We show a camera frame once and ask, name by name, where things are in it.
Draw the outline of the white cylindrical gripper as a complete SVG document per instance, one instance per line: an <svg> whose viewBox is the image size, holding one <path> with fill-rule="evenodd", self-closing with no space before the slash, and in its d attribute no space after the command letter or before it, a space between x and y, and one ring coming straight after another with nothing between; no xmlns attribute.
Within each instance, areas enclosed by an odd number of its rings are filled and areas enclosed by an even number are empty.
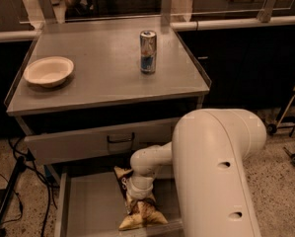
<svg viewBox="0 0 295 237"><path fill-rule="evenodd" d="M127 180L127 193L134 199L144 199L152 194L153 179L150 177L131 176Z"/></svg>

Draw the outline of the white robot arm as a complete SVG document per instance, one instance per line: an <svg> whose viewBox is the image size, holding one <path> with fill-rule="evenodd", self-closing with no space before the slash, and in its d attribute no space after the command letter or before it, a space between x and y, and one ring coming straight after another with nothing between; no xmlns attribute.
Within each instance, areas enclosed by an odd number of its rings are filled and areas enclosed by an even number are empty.
<svg viewBox="0 0 295 237"><path fill-rule="evenodd" d="M158 169L171 164L185 237L261 237L243 159L265 142L265 126L252 112L192 111L178 121L170 143L131 156L127 193L147 198Z"/></svg>

